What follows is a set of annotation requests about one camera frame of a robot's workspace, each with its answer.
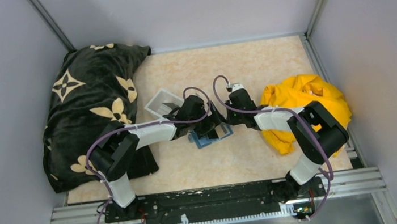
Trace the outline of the blue leather card holder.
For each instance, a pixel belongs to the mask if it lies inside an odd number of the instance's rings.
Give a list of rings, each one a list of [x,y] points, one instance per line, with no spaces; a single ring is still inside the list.
[[[199,137],[194,131],[191,131],[188,138],[191,143],[195,143],[199,149],[202,149],[233,135],[233,133],[230,125],[221,123],[204,136]]]

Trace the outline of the white plastic card tray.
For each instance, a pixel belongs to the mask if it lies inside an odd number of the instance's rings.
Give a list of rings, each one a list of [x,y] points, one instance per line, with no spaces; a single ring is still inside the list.
[[[172,92],[161,88],[144,106],[144,109],[148,111],[152,116],[161,118],[164,115],[170,114],[172,110],[167,109],[162,103],[173,102],[180,107],[184,104],[184,99],[180,96],[173,94]]]

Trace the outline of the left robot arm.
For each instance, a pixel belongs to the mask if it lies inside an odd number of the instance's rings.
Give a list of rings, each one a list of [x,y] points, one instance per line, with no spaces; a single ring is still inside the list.
[[[119,216],[131,220],[139,214],[140,207],[127,173],[141,149],[190,132],[196,137],[208,136],[224,121],[211,101],[206,103],[199,96],[190,95],[181,106],[155,121],[110,123],[88,149],[85,164],[105,184]]]

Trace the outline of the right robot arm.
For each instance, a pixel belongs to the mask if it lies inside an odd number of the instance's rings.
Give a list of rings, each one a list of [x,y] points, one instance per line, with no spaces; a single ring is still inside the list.
[[[288,193],[295,198],[304,197],[310,189],[309,181],[349,140],[347,130],[318,101],[298,108],[256,106],[247,90],[238,84],[229,89],[225,107],[230,125],[285,131],[295,136],[302,154],[286,175]]]

